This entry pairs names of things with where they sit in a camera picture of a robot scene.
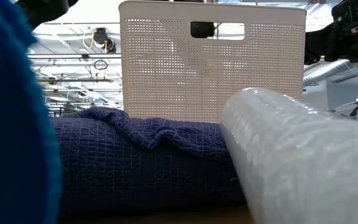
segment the bubble wrap roll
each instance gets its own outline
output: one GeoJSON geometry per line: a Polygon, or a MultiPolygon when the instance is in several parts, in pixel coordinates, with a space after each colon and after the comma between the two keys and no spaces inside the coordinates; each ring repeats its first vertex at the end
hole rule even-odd
{"type": "Polygon", "coordinates": [[[247,88],[221,127],[256,224],[358,224],[358,121],[247,88]]]}

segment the blue waffle towel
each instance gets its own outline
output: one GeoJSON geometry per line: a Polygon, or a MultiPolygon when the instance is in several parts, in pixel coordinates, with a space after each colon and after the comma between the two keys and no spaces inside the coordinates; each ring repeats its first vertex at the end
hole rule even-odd
{"type": "Polygon", "coordinates": [[[0,0],[0,223],[55,223],[58,142],[25,56],[35,39],[21,12],[0,0]]]}
{"type": "Polygon", "coordinates": [[[64,166],[62,215],[245,202],[218,124],[97,107],[52,123],[64,166]]]}

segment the folded towel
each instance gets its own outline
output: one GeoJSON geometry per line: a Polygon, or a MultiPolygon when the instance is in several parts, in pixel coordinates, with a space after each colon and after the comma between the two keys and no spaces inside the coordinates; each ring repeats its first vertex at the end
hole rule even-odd
{"type": "Polygon", "coordinates": [[[244,203],[218,124],[97,107],[52,123],[64,166],[62,214],[244,203]]]}
{"type": "Polygon", "coordinates": [[[25,56],[34,43],[19,10],[0,0],[0,223],[55,223],[58,141],[25,56]]]}

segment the table surface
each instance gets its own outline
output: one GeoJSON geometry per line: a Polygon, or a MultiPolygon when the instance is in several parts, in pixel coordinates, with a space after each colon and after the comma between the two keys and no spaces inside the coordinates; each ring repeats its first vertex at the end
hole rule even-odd
{"type": "Polygon", "coordinates": [[[246,207],[220,208],[203,212],[176,212],[136,217],[93,218],[65,221],[63,224],[253,224],[246,207]]]}

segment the perforated basket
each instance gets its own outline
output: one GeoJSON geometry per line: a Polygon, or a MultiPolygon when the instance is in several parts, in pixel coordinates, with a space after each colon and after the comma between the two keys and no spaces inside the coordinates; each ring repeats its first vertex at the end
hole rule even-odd
{"type": "Polygon", "coordinates": [[[302,96],[302,9],[124,1],[119,12],[124,109],[133,117],[214,123],[243,88],[302,96]],[[196,39],[195,21],[244,23],[245,37],[196,39]]]}

